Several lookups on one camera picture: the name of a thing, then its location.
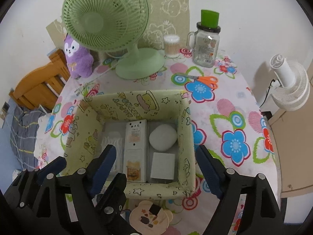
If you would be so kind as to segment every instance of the fan power cord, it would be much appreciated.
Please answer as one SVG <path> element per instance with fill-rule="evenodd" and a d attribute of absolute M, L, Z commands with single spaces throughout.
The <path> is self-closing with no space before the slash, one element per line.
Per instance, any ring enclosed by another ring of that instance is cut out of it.
<path fill-rule="evenodd" d="M 276 80 L 272 79 L 271 80 L 271 83 L 269 85 L 269 89 L 267 90 L 267 93 L 266 93 L 266 96 L 265 96 L 265 99 L 264 99 L 264 102 L 261 104 L 260 107 L 262 107 L 262 105 L 265 103 L 266 99 L 267 99 L 267 96 L 269 95 L 269 92 L 270 92 L 270 88 L 272 87 L 272 83 L 275 82 Z"/>

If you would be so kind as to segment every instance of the white circulator fan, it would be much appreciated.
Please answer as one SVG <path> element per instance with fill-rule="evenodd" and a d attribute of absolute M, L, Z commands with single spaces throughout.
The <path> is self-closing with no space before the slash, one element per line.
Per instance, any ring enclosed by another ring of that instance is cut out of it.
<path fill-rule="evenodd" d="M 297 110 L 309 98 L 310 86 L 306 69 L 296 61 L 288 61 L 278 54 L 271 58 L 270 66 L 279 84 L 272 85 L 271 96 L 275 104 L 284 110 Z"/>

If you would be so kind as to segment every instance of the fan grille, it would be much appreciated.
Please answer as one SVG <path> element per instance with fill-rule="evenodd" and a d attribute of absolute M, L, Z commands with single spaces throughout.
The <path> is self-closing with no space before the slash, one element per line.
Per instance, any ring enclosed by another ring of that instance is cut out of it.
<path fill-rule="evenodd" d="M 86 48 L 118 51 L 134 43 L 148 22 L 147 0 L 65 0 L 67 32 Z"/>
<path fill-rule="evenodd" d="M 310 92 L 309 79 L 304 67 L 298 62 L 288 61 L 295 74 L 296 83 L 291 88 L 277 87 L 271 95 L 275 104 L 285 110 L 297 110 L 307 100 Z"/>
<path fill-rule="evenodd" d="M 281 67 L 283 63 L 284 63 L 284 58 L 280 54 L 273 56 L 272 59 L 270 60 L 270 65 L 273 69 L 277 69 Z"/>

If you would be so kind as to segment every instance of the black jar lid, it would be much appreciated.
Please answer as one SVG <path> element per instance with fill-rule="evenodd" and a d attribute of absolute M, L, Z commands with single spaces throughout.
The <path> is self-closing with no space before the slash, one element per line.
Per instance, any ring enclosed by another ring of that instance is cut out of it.
<path fill-rule="evenodd" d="M 197 28 L 206 32 L 211 32 L 211 33 L 220 33 L 221 32 L 221 28 L 218 26 L 217 28 L 210 28 L 207 26 L 202 26 L 201 22 L 197 23 Z"/>

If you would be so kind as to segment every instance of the fabric storage box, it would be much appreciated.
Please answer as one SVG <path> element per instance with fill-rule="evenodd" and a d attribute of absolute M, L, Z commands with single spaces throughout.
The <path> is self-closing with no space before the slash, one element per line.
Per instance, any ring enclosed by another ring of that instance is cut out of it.
<path fill-rule="evenodd" d="M 180 90 L 123 92 L 85 97 L 76 110 L 67 139 L 63 175 L 86 168 L 96 153 L 98 136 L 109 120 L 177 120 L 178 182 L 169 184 L 127 182 L 125 194 L 133 199 L 190 197 L 195 190 L 195 156 L 188 98 Z"/>

